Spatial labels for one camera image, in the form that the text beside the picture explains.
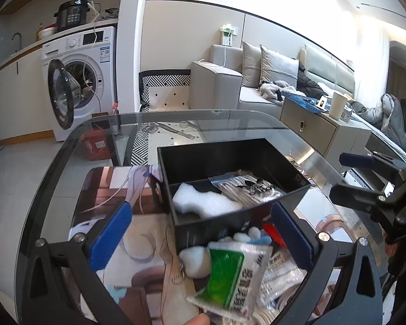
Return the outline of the person left hand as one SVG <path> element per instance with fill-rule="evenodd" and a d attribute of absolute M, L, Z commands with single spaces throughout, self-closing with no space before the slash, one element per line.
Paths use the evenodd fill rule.
<path fill-rule="evenodd" d="M 184 325 L 210 325 L 210 318 L 206 314 L 198 314 Z"/>

